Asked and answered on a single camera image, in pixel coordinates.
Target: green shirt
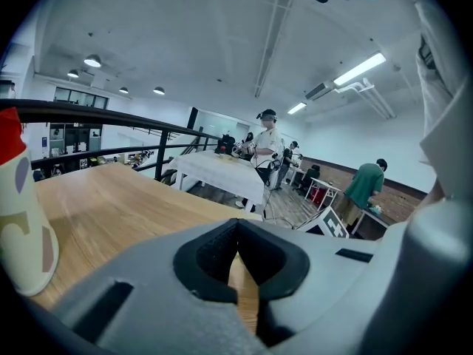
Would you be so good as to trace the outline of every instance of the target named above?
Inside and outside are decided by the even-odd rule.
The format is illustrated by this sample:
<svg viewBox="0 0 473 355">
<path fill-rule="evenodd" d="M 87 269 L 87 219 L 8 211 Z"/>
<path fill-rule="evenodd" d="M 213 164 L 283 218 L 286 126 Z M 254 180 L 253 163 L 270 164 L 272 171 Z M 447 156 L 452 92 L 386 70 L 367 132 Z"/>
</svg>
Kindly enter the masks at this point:
<svg viewBox="0 0 473 355">
<path fill-rule="evenodd" d="M 345 195 L 360 209 L 368 206 L 368 199 L 374 191 L 381 192 L 384 172 L 378 164 L 367 163 L 360 167 Z"/>
</svg>

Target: table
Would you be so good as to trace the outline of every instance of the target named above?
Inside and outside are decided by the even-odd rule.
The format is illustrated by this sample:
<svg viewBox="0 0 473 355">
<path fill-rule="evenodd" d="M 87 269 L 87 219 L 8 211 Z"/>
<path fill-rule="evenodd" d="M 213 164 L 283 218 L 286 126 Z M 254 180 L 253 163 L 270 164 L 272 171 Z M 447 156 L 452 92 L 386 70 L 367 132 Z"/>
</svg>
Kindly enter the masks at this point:
<svg viewBox="0 0 473 355">
<path fill-rule="evenodd" d="M 361 213 L 361 216 L 360 216 L 360 218 L 358 219 L 358 222 L 356 223 L 356 226 L 355 226 L 355 228 L 353 229 L 353 231 L 352 231 L 352 233 L 351 233 L 352 235 L 354 235 L 354 234 L 358 231 L 358 229 L 359 229 L 359 227 L 360 227 L 360 225 L 361 225 L 361 221 L 362 221 L 366 216 L 368 216 L 369 218 L 373 219 L 374 221 L 376 221 L 377 223 L 379 223 L 380 225 L 382 225 L 382 226 L 383 226 L 384 228 L 386 228 L 386 229 L 391 226 L 389 223 L 384 222 L 378 215 L 376 215 L 376 214 L 370 212 L 368 209 L 363 209 L 363 211 L 362 211 L 362 213 Z"/>
<path fill-rule="evenodd" d="M 251 163 L 245 160 L 209 150 L 178 156 L 169 164 L 169 169 L 177 170 L 175 189 L 182 189 L 183 177 L 188 175 L 248 199 L 246 212 L 263 201 L 265 185 Z"/>
<path fill-rule="evenodd" d="M 328 204 L 328 206 L 331 206 L 333 201 L 335 201 L 335 197 L 337 196 L 337 194 L 340 192 L 340 189 L 338 188 L 335 188 L 334 186 L 331 186 L 329 183 L 325 183 L 324 181 L 322 180 L 319 180 L 319 179 L 315 179 L 314 177 L 311 177 L 312 179 L 312 183 L 310 183 L 310 187 L 309 189 L 307 190 L 307 194 L 305 195 L 305 198 L 304 200 L 307 199 L 307 196 L 309 195 L 310 193 L 310 190 L 312 189 L 312 187 L 316 188 L 317 189 L 317 192 L 314 194 L 313 196 L 313 199 L 312 199 L 312 202 L 316 199 L 316 195 L 319 193 L 320 191 L 320 187 L 321 186 L 324 186 L 326 189 L 327 189 L 327 193 L 325 194 L 323 200 L 320 202 L 320 205 L 319 207 L 317 208 L 317 211 L 320 210 L 320 208 L 322 207 L 322 205 L 324 205 L 324 201 L 327 197 L 331 197 L 332 200 L 330 201 L 330 204 Z"/>
<path fill-rule="evenodd" d="M 303 169 L 295 168 L 295 167 L 291 167 L 290 169 L 293 170 L 293 176 L 292 176 L 291 179 L 290 179 L 289 186 L 292 186 L 293 183 L 294 183 L 294 179 L 296 178 L 296 174 L 297 174 L 297 173 L 300 173 L 300 174 L 305 175 L 305 174 L 306 174 L 306 171 L 304 171 Z"/>
<path fill-rule="evenodd" d="M 58 267 L 48 286 L 33 297 L 46 309 L 135 243 L 232 217 L 261 220 L 257 214 L 177 191 L 120 163 L 82 169 L 35 186 L 59 241 Z M 238 291 L 240 314 L 254 329 L 258 287 L 239 257 L 229 285 Z"/>
</svg>

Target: chair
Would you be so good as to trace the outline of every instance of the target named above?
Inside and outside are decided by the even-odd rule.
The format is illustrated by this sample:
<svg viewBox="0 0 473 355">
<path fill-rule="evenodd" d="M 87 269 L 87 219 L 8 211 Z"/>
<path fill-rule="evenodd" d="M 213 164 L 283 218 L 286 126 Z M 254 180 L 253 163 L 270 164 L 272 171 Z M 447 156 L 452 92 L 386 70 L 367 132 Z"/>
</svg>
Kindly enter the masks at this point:
<svg viewBox="0 0 473 355">
<path fill-rule="evenodd" d="M 320 177 L 320 166 L 314 164 L 311 168 L 307 170 L 307 173 L 301 180 L 301 183 L 297 188 L 294 188 L 293 191 L 297 190 L 297 193 L 300 195 L 307 193 L 307 190 L 310 188 L 312 183 L 312 178 L 318 179 Z"/>
</svg>

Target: air conditioner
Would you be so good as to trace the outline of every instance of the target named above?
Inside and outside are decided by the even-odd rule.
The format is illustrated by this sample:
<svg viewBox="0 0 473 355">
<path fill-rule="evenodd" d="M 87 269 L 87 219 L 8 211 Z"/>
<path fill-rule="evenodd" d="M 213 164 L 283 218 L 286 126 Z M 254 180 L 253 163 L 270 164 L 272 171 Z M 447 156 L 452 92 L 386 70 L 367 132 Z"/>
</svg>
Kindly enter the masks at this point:
<svg viewBox="0 0 473 355">
<path fill-rule="evenodd" d="M 308 94 L 306 94 L 305 98 L 311 101 L 317 100 L 332 91 L 334 88 L 335 84 L 332 81 L 326 81 L 312 89 Z"/>
</svg>

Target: white tablecloth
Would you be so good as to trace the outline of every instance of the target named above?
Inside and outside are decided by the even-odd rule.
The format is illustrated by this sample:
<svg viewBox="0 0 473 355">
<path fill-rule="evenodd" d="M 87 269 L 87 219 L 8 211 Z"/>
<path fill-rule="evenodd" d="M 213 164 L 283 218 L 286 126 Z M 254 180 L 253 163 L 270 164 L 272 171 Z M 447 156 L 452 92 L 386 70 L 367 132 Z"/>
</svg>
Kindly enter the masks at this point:
<svg viewBox="0 0 473 355">
<path fill-rule="evenodd" d="M 220 157 L 210 150 L 181 155 L 172 160 L 169 168 L 255 204 L 263 201 L 265 186 L 250 162 L 232 160 L 227 155 Z"/>
</svg>

